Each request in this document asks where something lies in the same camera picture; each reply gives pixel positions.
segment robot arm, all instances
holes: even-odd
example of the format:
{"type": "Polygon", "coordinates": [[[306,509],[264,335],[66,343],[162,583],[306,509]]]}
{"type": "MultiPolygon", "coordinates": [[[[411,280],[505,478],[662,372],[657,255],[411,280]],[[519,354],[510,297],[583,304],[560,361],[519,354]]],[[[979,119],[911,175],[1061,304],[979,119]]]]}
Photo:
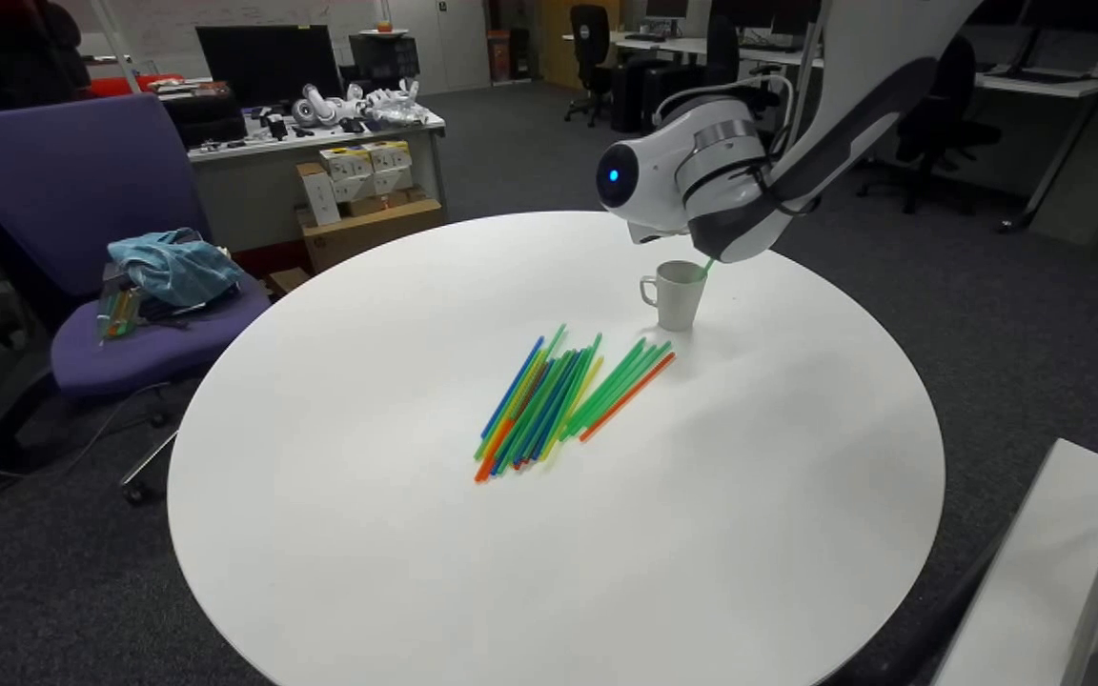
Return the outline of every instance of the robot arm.
{"type": "Polygon", "coordinates": [[[936,55],[979,0],[828,0],[824,93],[808,132],[776,161],[754,114],[711,89],[649,136],[599,161],[599,198],[636,244],[693,238],[720,259],[767,250],[780,230],[925,100],[936,55]]]}

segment round white table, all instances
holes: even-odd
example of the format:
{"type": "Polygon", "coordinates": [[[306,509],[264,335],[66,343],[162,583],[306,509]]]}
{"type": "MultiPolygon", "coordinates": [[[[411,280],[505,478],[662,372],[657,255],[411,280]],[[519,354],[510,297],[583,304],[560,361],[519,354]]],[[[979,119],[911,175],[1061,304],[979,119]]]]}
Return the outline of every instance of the round white table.
{"type": "Polygon", "coordinates": [[[612,361],[636,280],[697,259],[606,213],[460,220],[364,250],[259,315],[172,455],[178,567],[275,681],[814,681],[913,583],[940,435],[884,328],[810,272],[711,268],[693,335],[551,468],[474,485],[527,346],[612,361]]]}

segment blue cloth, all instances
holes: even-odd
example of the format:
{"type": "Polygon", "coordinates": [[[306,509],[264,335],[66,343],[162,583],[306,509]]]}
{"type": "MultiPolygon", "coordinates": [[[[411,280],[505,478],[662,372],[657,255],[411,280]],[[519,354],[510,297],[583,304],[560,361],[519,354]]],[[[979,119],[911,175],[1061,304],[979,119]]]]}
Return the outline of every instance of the blue cloth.
{"type": "Polygon", "coordinates": [[[193,230],[139,234],[105,244],[115,268],[139,291],[139,297],[193,311],[226,295],[237,295],[240,268],[205,244],[193,230]]]}

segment purple chair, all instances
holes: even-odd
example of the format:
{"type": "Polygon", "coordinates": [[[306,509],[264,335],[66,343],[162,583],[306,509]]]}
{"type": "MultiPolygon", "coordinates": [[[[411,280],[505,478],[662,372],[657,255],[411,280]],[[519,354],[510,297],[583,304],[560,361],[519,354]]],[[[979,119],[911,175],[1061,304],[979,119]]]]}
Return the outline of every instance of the purple chair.
{"type": "Polygon", "coordinates": [[[105,244],[174,226],[205,230],[205,216],[178,132],[157,100],[0,109],[0,234],[62,297],[81,301],[49,343],[58,391],[105,401],[205,371],[266,310],[266,291],[242,280],[240,297],[183,328],[97,343],[105,244]]]}

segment white mug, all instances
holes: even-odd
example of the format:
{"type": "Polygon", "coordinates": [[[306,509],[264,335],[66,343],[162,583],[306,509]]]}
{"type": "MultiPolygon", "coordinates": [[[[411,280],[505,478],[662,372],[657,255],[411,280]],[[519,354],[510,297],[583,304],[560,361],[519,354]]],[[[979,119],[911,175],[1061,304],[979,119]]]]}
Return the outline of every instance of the white mug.
{"type": "Polygon", "coordinates": [[[659,311],[662,330],[693,328],[700,291],[706,291],[706,272],[687,259],[659,262],[653,280],[639,280],[639,301],[659,311]]]}

